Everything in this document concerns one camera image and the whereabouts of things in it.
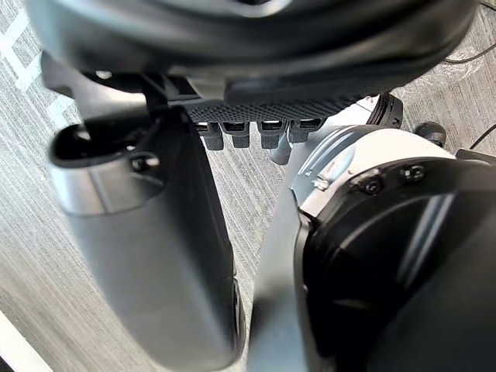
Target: gray metal panel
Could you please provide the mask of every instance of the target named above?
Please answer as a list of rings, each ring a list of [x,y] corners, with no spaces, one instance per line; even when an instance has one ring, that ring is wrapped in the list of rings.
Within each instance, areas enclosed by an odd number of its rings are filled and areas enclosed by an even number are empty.
[[[303,285],[303,249],[310,230],[290,190],[281,192],[260,253],[247,370],[319,369]]]

